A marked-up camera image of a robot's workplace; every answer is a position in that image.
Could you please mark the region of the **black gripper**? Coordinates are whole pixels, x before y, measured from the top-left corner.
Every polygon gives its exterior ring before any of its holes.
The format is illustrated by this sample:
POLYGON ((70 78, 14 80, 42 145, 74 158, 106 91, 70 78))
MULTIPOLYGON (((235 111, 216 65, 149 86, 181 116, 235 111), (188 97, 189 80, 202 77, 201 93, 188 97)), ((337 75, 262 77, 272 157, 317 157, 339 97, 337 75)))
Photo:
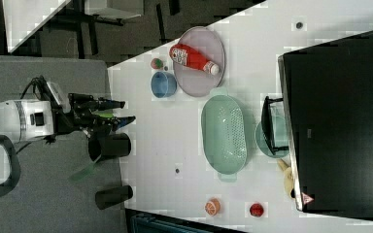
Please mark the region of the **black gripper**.
MULTIPOLYGON (((79 93, 69 93, 67 104, 70 107, 69 111, 66 111, 56 101, 53 102, 53 123, 56 135, 66 135, 74 131, 79 131, 82 128, 88 128, 95 119, 95 116, 92 114, 94 110, 122 109, 125 106, 124 101, 98 101, 92 95, 79 93)), ((135 119, 136 116, 104 117, 102 124, 110 126, 112 131, 117 131, 132 123, 135 119)))

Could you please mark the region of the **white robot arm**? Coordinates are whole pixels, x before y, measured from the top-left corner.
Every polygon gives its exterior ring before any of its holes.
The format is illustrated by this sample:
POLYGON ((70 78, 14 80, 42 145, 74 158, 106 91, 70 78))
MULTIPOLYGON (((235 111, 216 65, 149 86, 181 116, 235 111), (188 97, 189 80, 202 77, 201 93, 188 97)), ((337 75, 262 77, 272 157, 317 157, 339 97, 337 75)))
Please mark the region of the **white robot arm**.
POLYGON ((96 112, 124 105, 123 101, 75 93, 69 95, 67 102, 49 96, 0 102, 0 197, 10 193, 20 179, 16 144, 52 142, 56 136, 74 131, 83 131, 89 138, 112 133, 136 117, 107 117, 96 112))

